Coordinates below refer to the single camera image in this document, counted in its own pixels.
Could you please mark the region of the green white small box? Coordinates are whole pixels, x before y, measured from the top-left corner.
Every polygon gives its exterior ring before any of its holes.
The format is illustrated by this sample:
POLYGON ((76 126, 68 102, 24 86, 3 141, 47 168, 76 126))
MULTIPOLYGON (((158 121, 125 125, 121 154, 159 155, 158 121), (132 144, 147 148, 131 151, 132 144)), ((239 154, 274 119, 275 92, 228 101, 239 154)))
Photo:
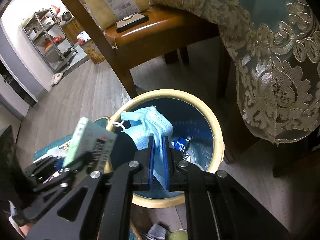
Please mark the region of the green white small box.
POLYGON ((70 167, 77 160, 82 159, 86 153, 90 153, 91 157, 86 164, 87 173, 104 171, 117 138, 115 133, 106 129, 109 120, 108 116, 95 121, 86 117, 79 119, 66 151, 63 168, 70 167))

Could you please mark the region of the blue face mask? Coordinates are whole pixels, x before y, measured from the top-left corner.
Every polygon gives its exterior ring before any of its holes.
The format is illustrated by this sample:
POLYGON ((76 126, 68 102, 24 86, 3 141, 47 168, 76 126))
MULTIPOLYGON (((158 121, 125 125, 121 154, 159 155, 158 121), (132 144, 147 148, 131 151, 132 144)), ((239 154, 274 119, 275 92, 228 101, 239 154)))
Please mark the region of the blue face mask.
MULTIPOLYGON (((163 137, 171 138, 173 126, 155 106, 140 108, 133 112, 122 112, 120 114, 122 129, 117 134, 128 135, 139 150, 143 149, 147 143, 147 137, 152 136, 155 141, 155 156, 153 168, 153 180, 157 180, 161 187, 165 189, 164 164, 163 164, 163 137)), ((113 167, 113 149, 111 153, 111 164, 113 167)))

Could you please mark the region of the teal yellow-rimmed trash bin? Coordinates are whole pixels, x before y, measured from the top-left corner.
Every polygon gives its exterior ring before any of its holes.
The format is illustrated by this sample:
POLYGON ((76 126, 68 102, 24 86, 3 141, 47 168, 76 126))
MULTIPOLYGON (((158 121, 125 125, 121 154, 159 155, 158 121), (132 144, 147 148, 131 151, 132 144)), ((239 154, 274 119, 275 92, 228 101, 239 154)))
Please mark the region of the teal yellow-rimmed trash bin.
MULTIPOLYGON (((120 121, 123 112, 132 112, 140 108, 155 106, 159 113, 166 117, 173 126, 172 139, 190 140, 195 149, 195 163, 205 171, 215 173, 223 162, 225 144, 220 124, 212 110, 199 98, 184 91, 158 89, 143 93, 124 105, 111 116, 106 129, 119 134, 113 122, 120 121)), ((113 172, 121 164, 128 162, 123 154, 111 153, 104 167, 104 173, 113 172)), ((183 192, 168 192, 161 189, 157 182, 156 189, 149 192, 135 192, 132 202, 138 206, 151 209, 162 209, 183 204, 183 192)))

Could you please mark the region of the floral yellow trash bin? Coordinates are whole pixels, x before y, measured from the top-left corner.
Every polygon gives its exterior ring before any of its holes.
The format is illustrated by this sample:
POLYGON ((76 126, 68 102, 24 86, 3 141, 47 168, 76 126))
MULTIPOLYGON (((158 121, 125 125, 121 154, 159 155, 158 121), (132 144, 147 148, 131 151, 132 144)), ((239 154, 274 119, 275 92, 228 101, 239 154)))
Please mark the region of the floral yellow trash bin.
POLYGON ((77 36, 77 39, 79 46, 94 64, 99 64, 105 61, 103 54, 100 52, 100 50, 94 44, 93 40, 85 31, 80 32, 77 36))

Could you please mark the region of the teal patterned mat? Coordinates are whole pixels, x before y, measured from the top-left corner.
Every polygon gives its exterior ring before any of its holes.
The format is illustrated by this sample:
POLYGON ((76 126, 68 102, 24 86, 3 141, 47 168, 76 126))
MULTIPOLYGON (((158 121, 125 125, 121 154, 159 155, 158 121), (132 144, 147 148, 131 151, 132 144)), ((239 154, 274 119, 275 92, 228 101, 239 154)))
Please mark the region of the teal patterned mat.
MULTIPOLYGON (((96 120, 94 121, 94 123, 98 124, 98 125, 99 125, 100 127, 102 127, 102 128, 106 128, 109 120, 110 120, 110 117, 108 117, 108 116, 103 116, 103 117, 100 117, 100 118, 96 119, 96 120)), ((36 151, 36 152, 34 153, 34 156, 33 156, 33 162, 36 162, 37 159, 40 159, 40 158, 41 158, 43 155, 45 155, 50 149, 55 148, 55 147, 57 147, 57 146, 61 146, 62 144, 70 141, 71 138, 72 138, 72 136, 73 136, 73 134, 71 133, 71 134, 69 134, 69 135, 67 135, 67 136, 65 136, 65 137, 62 137, 62 138, 60 138, 60 139, 58 139, 58 140, 50 143, 49 145, 41 148, 40 150, 36 151)))

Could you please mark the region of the green slipper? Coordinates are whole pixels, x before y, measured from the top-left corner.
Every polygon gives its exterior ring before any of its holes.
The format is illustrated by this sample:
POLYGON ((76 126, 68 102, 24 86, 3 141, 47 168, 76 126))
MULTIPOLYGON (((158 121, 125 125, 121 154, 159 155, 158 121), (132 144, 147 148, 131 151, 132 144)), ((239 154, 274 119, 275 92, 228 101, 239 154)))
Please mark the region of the green slipper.
POLYGON ((170 233, 166 240, 188 240, 188 232, 185 229, 177 229, 170 233))

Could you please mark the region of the white slippers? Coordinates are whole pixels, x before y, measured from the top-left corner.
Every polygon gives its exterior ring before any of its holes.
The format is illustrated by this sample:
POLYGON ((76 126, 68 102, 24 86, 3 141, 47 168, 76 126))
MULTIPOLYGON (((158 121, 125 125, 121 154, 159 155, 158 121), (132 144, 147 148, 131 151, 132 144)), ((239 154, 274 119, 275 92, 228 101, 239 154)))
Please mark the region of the white slippers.
POLYGON ((51 79, 51 86, 53 87, 54 85, 57 85, 60 80, 62 79, 63 77, 63 73, 56 73, 53 75, 52 79, 51 79))

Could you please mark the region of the metal shelf rack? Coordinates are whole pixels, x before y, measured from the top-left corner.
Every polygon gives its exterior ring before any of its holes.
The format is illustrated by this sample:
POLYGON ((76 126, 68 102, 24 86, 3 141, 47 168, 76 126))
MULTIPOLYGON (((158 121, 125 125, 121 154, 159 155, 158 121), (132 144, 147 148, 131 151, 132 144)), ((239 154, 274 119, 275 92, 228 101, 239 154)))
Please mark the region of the metal shelf rack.
POLYGON ((78 52, 50 8, 33 12, 22 23, 22 31, 54 73, 68 67, 78 52))

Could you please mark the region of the wooden chair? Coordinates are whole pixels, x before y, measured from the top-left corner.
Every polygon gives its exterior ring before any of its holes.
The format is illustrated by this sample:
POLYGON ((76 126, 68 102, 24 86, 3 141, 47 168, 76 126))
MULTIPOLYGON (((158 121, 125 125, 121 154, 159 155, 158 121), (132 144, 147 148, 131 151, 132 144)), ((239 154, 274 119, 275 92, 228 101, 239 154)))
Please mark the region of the wooden chair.
POLYGON ((130 70, 153 58, 180 50, 187 62, 187 46, 217 37, 217 25, 189 12, 151 7, 148 21, 117 33, 115 27, 100 30, 80 0, 61 0, 100 50, 128 95, 138 95, 130 70))

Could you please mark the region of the lace embroidered tablecloth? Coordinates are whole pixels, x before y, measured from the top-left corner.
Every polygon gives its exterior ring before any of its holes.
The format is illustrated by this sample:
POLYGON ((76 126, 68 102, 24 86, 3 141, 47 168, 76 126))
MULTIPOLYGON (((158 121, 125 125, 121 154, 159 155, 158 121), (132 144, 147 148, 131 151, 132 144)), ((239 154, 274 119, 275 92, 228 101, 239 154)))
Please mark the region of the lace embroidered tablecloth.
POLYGON ((319 0, 149 0, 216 24, 236 68, 240 113, 272 143, 319 127, 319 0))

